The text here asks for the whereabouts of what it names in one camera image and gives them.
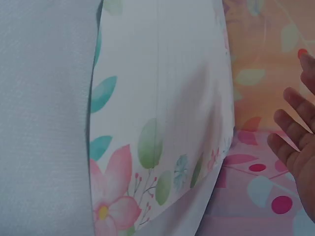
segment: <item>green leaf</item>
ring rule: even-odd
[[[102,46],[102,30],[101,30],[101,27],[99,27],[97,41],[96,41],[96,48],[95,48],[94,66],[96,65],[98,61],[101,46]]]
[[[138,157],[145,169],[158,165],[163,150],[162,136],[158,130],[157,119],[149,120],[143,127],[138,141]]]
[[[164,171],[158,178],[156,186],[156,201],[161,206],[166,203],[171,192],[172,174],[170,171]]]
[[[258,16],[264,6],[264,0],[247,0],[247,8],[252,16]]]
[[[91,113],[95,113],[105,106],[114,91],[116,81],[117,76],[108,77],[93,89],[91,96]]]
[[[118,236],[132,236],[136,232],[134,226],[131,226],[127,230],[118,231]]]
[[[203,154],[201,154],[201,156],[199,157],[199,160],[196,163],[195,169],[193,170],[191,182],[190,182],[190,188],[194,188],[197,183],[201,166],[202,166],[202,162],[203,162]]]
[[[263,69],[245,69],[238,73],[235,80],[241,85],[253,86],[258,84],[264,76],[265,70]]]
[[[90,159],[98,161],[107,150],[110,142],[112,141],[111,136],[100,136],[90,142]]]
[[[104,0],[104,9],[112,16],[123,13],[123,0]]]
[[[283,27],[281,31],[281,49],[287,53],[292,51],[299,42],[299,30],[295,24],[289,24]]]

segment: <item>white fabric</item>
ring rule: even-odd
[[[195,235],[204,211],[216,184],[222,162],[205,177],[194,189],[136,232],[134,236],[193,236]]]
[[[0,0],[0,235],[94,235],[86,124],[100,0]]]

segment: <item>red dot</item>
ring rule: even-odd
[[[300,59],[300,57],[302,56],[302,54],[307,54],[308,51],[304,48],[300,49],[298,52],[297,52],[297,57]]]
[[[291,210],[293,205],[292,199],[288,196],[276,197],[271,203],[271,209],[275,214],[286,214]]]
[[[254,171],[254,172],[261,172],[265,169],[266,169],[266,166],[264,164],[254,164],[249,167],[249,170]]]

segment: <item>pink dot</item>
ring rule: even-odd
[[[291,210],[293,205],[292,199],[288,196],[276,197],[271,203],[271,209],[275,214],[286,214]]]
[[[266,166],[264,164],[254,164],[249,167],[249,170],[254,171],[254,172],[260,172],[265,169],[266,169]]]

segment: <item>yellow flower center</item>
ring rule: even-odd
[[[108,208],[106,206],[102,206],[99,210],[98,210],[98,218],[100,220],[105,220],[106,216],[108,213]]]

